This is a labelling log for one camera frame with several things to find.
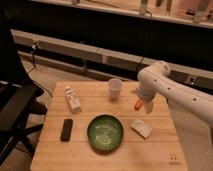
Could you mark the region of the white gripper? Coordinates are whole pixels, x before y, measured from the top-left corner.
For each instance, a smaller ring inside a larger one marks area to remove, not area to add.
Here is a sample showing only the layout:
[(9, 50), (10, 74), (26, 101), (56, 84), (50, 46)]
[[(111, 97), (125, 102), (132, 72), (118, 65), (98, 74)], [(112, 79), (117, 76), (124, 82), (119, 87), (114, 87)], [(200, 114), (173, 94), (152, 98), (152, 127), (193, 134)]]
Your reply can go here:
[(144, 110), (146, 114), (150, 114), (153, 111), (152, 100), (155, 97), (155, 91), (147, 86), (138, 86), (136, 89), (138, 97), (145, 102)]

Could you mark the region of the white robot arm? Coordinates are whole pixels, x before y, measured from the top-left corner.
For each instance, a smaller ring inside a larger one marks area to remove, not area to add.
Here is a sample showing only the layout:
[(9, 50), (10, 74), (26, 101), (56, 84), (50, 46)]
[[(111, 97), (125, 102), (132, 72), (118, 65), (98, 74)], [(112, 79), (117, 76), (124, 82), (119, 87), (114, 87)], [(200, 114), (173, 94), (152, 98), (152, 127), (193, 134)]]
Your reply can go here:
[(198, 91), (168, 78), (171, 73), (169, 65), (157, 61), (138, 72), (138, 97), (149, 103), (156, 93), (176, 102), (197, 118), (213, 127), (213, 95)]

